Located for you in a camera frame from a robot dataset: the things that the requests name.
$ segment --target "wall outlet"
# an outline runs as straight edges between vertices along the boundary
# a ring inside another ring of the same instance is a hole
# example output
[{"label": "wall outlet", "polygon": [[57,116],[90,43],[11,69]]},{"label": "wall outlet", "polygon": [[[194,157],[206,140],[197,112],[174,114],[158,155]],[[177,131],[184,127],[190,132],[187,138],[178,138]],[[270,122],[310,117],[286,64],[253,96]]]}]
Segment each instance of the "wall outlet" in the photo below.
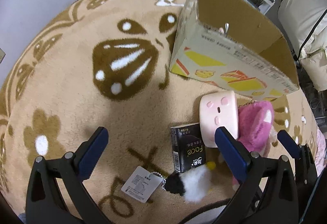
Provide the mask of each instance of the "wall outlet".
[{"label": "wall outlet", "polygon": [[0,49],[0,63],[2,62],[3,58],[5,57],[5,53],[2,49]]}]

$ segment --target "bead chain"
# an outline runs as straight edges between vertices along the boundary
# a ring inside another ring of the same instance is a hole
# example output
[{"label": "bead chain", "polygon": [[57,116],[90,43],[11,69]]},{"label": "bead chain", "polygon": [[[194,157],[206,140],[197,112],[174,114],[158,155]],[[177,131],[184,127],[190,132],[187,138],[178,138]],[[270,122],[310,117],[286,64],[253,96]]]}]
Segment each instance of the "bead chain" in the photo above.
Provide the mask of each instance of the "bead chain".
[{"label": "bead chain", "polygon": [[159,172],[156,172],[156,171],[154,171],[154,172],[151,172],[151,174],[153,174],[153,175],[156,175],[156,176],[158,176],[158,177],[160,177],[161,179],[162,179],[162,185],[161,185],[161,188],[163,189],[163,190],[166,190],[165,189],[165,184],[166,184],[166,179],[159,173]]}]

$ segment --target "paper tag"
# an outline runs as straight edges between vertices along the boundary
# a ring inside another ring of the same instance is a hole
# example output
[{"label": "paper tag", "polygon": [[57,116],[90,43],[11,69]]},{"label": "paper tag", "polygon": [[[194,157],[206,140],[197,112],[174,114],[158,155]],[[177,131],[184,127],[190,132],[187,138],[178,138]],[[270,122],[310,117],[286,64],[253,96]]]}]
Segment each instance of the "paper tag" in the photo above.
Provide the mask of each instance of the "paper tag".
[{"label": "paper tag", "polygon": [[145,203],[161,182],[162,178],[138,166],[121,190],[130,197]]}]

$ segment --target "box flap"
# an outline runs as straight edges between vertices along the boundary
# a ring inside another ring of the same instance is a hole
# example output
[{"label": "box flap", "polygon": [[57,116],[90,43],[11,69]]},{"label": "box flap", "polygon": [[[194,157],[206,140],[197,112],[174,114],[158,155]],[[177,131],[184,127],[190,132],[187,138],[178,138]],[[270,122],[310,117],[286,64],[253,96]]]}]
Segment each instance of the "box flap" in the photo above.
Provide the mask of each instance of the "box flap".
[{"label": "box flap", "polygon": [[198,19],[216,28],[229,23],[228,36],[258,54],[282,36],[268,18],[244,0],[198,0]]},{"label": "box flap", "polygon": [[299,79],[294,60],[284,37],[281,37],[269,48],[259,54],[262,58],[266,59],[273,66],[286,74],[295,85],[299,86]]}]

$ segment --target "yellow cake print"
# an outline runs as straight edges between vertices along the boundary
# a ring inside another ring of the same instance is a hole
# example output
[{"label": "yellow cake print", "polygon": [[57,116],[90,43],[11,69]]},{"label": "yellow cake print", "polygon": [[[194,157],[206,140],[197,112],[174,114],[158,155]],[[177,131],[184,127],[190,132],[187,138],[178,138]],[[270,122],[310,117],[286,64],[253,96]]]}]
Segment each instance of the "yellow cake print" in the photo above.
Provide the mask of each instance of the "yellow cake print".
[{"label": "yellow cake print", "polygon": [[266,100],[266,101],[270,101],[270,102],[272,102],[272,101],[274,101],[274,100],[276,100],[277,98],[270,98],[270,97],[266,97],[266,98],[264,98],[263,100]]},{"label": "yellow cake print", "polygon": [[254,92],[252,92],[253,96],[262,96],[263,94],[264,94],[264,91],[260,91],[260,92],[254,91]]},{"label": "yellow cake print", "polygon": [[195,75],[201,78],[209,78],[214,76],[215,72],[206,71],[206,70],[196,70]]},{"label": "yellow cake print", "polygon": [[186,67],[179,61],[179,59],[176,60],[176,63],[171,67],[170,71],[185,77],[190,74]]},{"label": "yellow cake print", "polygon": [[192,61],[194,61],[199,66],[225,66],[226,65],[220,61],[217,61],[206,55],[196,53],[195,51],[192,51],[192,50],[186,51],[185,55],[187,57],[189,57]]},{"label": "yellow cake print", "polygon": [[256,77],[232,81],[229,82],[228,85],[237,91],[261,90],[267,87],[264,82],[260,81]]},{"label": "yellow cake print", "polygon": [[280,96],[283,95],[283,93],[273,88],[273,89],[269,92],[269,95],[276,96],[276,97],[280,97]]},{"label": "yellow cake print", "polygon": [[222,75],[220,75],[220,78],[226,82],[248,79],[246,74],[240,70],[223,73]]},{"label": "yellow cake print", "polygon": [[214,81],[204,81],[205,83],[211,84],[213,86],[219,87]]}]

